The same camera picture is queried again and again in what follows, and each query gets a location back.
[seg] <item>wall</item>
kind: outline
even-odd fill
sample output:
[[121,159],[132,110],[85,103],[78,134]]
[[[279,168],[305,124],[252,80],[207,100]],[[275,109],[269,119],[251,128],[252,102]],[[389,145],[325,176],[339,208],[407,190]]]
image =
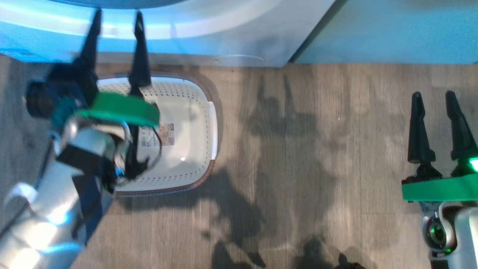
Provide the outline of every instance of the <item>wall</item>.
[[297,53],[297,63],[478,61],[477,0],[337,0],[335,5]]

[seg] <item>laundry basket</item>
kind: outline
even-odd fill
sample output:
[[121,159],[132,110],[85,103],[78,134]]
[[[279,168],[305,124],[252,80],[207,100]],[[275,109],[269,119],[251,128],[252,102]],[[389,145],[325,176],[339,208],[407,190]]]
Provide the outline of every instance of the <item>laundry basket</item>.
[[[185,191],[203,183],[212,171],[217,154],[216,109],[206,89],[191,80],[152,77],[150,86],[141,88],[144,99],[156,103],[160,116],[157,129],[163,144],[159,162],[135,181],[118,186],[117,196],[160,195]],[[128,94],[128,78],[98,81],[100,91]],[[160,143],[154,131],[140,128],[138,160],[155,158]]]

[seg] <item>wooden floor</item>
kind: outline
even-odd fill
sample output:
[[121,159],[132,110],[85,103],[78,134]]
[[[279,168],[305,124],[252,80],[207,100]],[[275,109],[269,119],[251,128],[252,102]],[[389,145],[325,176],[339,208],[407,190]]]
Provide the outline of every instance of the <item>wooden floor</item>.
[[[28,116],[22,95],[47,67],[0,57],[0,199],[40,169],[48,126]],[[436,167],[449,174],[445,92],[457,93],[478,137],[478,66],[155,70],[192,75],[212,92],[214,171],[193,191],[116,201],[74,268],[333,269],[346,259],[429,267],[418,206],[401,200],[415,168],[406,161],[411,95],[423,95]]]

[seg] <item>white appliance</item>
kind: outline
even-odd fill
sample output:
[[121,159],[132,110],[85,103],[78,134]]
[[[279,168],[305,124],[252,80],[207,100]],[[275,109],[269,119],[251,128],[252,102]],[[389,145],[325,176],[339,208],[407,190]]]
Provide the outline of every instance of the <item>white appliance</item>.
[[281,67],[334,0],[0,0],[0,53],[66,62],[103,8],[98,62],[131,62],[141,9],[151,64]]

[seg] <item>sticker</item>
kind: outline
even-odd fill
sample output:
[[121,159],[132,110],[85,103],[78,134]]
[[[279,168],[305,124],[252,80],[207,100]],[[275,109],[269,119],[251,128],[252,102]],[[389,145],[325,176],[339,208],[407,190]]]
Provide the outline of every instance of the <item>sticker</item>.
[[[163,146],[174,146],[174,123],[159,125],[159,137]],[[159,147],[159,141],[154,131],[149,127],[140,127],[139,140],[141,147]]]

